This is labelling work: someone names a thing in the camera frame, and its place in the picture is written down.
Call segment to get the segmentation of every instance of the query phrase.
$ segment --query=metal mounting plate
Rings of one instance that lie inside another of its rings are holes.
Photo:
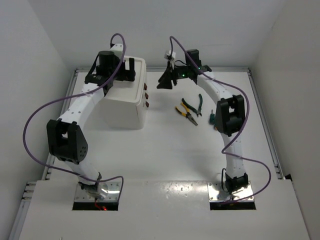
[[[117,203],[121,188],[120,181],[108,181],[105,182],[104,187],[106,197],[105,199],[100,199],[99,203]],[[74,195],[75,203],[94,203],[95,199],[92,196],[89,196],[85,190],[82,190],[81,187],[77,184],[75,195]]]
[[[242,187],[238,191],[234,191],[231,195],[222,189],[221,182],[208,182],[208,194],[210,203],[222,203],[230,200],[242,199],[253,194],[251,183],[247,187]],[[254,203],[255,197],[239,201],[239,203]]]

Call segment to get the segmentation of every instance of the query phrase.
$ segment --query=yellow-handled pliers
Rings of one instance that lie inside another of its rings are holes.
[[[195,121],[195,119],[192,117],[192,115],[190,114],[190,110],[189,108],[187,108],[186,105],[184,105],[183,103],[181,103],[181,105],[185,108],[186,113],[182,112],[179,110],[179,108],[176,106],[175,110],[182,116],[184,116],[185,118],[189,119],[190,122],[192,122],[194,125],[198,126],[198,123]]]

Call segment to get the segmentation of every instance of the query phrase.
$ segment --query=white box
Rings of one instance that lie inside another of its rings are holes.
[[[148,103],[147,65],[142,58],[125,56],[126,69],[129,58],[134,58],[135,80],[113,82],[113,87],[100,101],[100,114],[109,127],[142,129],[145,124]]]

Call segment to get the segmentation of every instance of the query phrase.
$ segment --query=green-handled pliers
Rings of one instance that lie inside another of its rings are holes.
[[[199,115],[202,117],[202,114],[201,114],[201,107],[202,107],[202,102],[203,102],[203,99],[202,99],[202,95],[199,94],[199,98],[200,98],[200,104],[199,104],[199,107],[198,107],[198,110],[196,110],[193,106],[189,105],[184,98],[182,98],[182,102],[184,105],[186,105],[188,107],[188,109],[190,109],[192,112],[194,112],[196,114],[197,117],[199,117]]]

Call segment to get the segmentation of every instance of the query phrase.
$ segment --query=cable connector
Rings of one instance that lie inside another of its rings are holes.
[[[176,59],[176,52],[173,51],[172,54],[171,52],[171,50],[167,50],[165,52],[164,58],[169,60],[170,62],[173,62]]]

